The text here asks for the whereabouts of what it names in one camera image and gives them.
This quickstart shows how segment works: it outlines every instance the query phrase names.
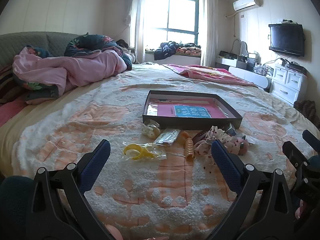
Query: dark blanket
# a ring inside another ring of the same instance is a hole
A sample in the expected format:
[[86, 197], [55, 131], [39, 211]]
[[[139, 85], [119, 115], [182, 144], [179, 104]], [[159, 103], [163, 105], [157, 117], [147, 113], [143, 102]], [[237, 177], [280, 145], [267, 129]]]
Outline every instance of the dark blanket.
[[191, 47], [196, 47], [201, 49], [201, 46], [198, 46], [194, 43], [178, 44], [174, 41], [163, 42], [161, 43], [160, 47], [156, 49], [154, 53], [155, 60], [161, 60], [161, 59], [166, 59], [168, 57], [171, 57], [172, 55], [176, 54], [178, 48], [191, 48]]
[[127, 70], [132, 70], [130, 57], [125, 54], [116, 42], [104, 35], [89, 35], [88, 33], [74, 38], [69, 42], [64, 52], [65, 57], [78, 57], [93, 54], [96, 50], [113, 49], [124, 60]]
[[301, 100], [295, 101], [293, 107], [297, 109], [305, 118], [314, 124], [320, 130], [320, 119], [316, 115], [316, 104], [314, 101]]

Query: window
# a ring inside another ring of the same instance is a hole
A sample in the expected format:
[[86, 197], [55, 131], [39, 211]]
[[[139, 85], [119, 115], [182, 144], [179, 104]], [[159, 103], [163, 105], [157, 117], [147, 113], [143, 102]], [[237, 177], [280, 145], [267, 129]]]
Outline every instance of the window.
[[198, 43], [199, 0], [146, 0], [144, 44]]

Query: blue label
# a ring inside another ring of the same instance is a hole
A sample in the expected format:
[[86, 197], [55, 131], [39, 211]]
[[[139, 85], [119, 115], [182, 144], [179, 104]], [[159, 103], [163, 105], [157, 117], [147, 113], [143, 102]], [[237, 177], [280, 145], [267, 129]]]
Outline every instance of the blue label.
[[177, 117], [211, 118], [208, 110], [199, 106], [174, 106]]

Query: pillow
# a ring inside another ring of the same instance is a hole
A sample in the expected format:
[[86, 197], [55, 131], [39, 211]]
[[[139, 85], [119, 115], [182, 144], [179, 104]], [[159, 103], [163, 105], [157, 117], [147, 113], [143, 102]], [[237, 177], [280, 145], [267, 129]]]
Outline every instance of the pillow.
[[0, 70], [0, 104], [12, 102], [25, 92], [13, 79], [12, 65]]
[[32, 47], [30, 45], [27, 45], [26, 47], [28, 48], [30, 54], [37, 55], [40, 58], [54, 57], [50, 52], [48, 52], [45, 49]]

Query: wall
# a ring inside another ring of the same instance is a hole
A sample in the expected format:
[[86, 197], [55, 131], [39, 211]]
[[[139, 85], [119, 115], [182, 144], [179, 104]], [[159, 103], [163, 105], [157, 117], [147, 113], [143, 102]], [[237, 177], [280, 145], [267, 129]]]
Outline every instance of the wall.
[[236, 36], [248, 44], [248, 51], [260, 53], [261, 62], [276, 59], [276, 53], [269, 50], [269, 24], [278, 19], [289, 19], [302, 24], [306, 36], [305, 56], [289, 57], [308, 70], [306, 99], [316, 102], [320, 112], [320, 16], [310, 0], [262, 0], [263, 6], [236, 16]]
[[28, 31], [103, 33], [105, 0], [10, 0], [0, 34]]
[[225, 18], [229, 15], [230, 3], [225, 0], [218, 0], [218, 46], [217, 55], [221, 50], [230, 51], [230, 30], [233, 28], [233, 22]]
[[123, 39], [129, 44], [130, 27], [125, 24], [127, 0], [106, 0], [105, 4], [105, 35], [114, 40]]

